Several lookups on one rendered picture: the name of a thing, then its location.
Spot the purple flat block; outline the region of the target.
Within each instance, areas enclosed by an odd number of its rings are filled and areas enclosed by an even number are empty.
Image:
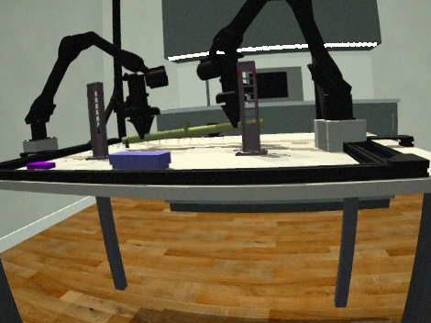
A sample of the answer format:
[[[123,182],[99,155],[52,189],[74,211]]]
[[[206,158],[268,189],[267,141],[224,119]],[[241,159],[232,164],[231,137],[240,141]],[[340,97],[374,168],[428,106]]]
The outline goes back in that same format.
[[[56,164],[55,162],[44,162],[44,161],[37,161],[30,164],[27,164],[27,170],[33,170],[33,169],[52,169],[55,168]]]

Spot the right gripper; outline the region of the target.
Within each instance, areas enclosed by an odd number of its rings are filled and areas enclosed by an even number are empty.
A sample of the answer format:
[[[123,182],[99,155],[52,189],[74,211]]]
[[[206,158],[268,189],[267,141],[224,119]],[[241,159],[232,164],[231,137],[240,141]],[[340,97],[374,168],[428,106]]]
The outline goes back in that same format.
[[[130,92],[127,98],[130,99],[131,107],[121,109],[118,112],[118,119],[130,117],[130,119],[128,119],[127,121],[134,125],[140,139],[144,139],[145,134],[150,132],[154,117],[156,115],[160,115],[159,108],[148,106],[147,96],[149,96],[149,94],[146,92],[146,90],[137,90]]]

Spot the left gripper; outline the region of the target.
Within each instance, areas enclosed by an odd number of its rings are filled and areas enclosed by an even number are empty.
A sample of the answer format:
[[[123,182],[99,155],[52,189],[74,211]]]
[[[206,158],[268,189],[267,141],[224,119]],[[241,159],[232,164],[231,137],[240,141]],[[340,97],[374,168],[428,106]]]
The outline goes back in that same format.
[[[224,112],[226,113],[233,128],[238,127],[240,120],[240,105],[239,105],[239,93],[235,91],[236,80],[238,79],[237,73],[229,73],[220,76],[219,82],[222,85],[222,93],[218,93],[215,97],[216,103],[226,103],[221,105]],[[234,91],[234,92],[230,92]],[[237,102],[235,102],[237,101]],[[228,103],[230,102],[230,103]]]

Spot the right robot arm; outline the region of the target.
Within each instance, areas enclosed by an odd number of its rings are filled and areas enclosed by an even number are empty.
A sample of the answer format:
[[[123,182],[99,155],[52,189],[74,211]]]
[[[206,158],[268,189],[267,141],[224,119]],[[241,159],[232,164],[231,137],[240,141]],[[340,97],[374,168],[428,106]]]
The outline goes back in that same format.
[[[90,41],[90,43],[87,41]],[[61,40],[58,59],[50,73],[50,77],[41,95],[35,99],[25,118],[26,124],[31,126],[32,139],[29,140],[50,139],[50,137],[47,138],[46,122],[50,121],[50,116],[53,115],[56,107],[53,104],[54,95],[70,63],[78,57],[82,50],[90,48],[93,44],[117,59],[125,69],[131,72],[144,73],[138,75],[137,73],[128,74],[125,72],[121,80],[127,81],[129,92],[146,90],[145,82],[150,89],[168,86],[168,76],[163,65],[149,69],[137,54],[118,48],[93,31],[66,36]]]

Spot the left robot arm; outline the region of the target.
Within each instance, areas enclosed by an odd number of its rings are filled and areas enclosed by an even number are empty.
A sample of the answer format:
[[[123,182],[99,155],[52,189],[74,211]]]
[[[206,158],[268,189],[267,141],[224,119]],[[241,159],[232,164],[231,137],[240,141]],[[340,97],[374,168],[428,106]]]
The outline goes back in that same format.
[[[201,80],[238,73],[237,61],[244,58],[244,55],[238,51],[244,33],[268,1],[272,0],[247,0],[232,22],[215,35],[207,55],[208,58],[201,59],[196,69]],[[292,8],[311,52],[312,63],[307,64],[307,67],[312,75],[312,80],[322,87],[325,94],[323,120],[355,120],[350,94],[352,87],[343,79],[341,71],[327,52],[307,0],[285,1]],[[218,53],[218,51],[224,52],[224,54]],[[342,94],[337,95],[337,93]]]

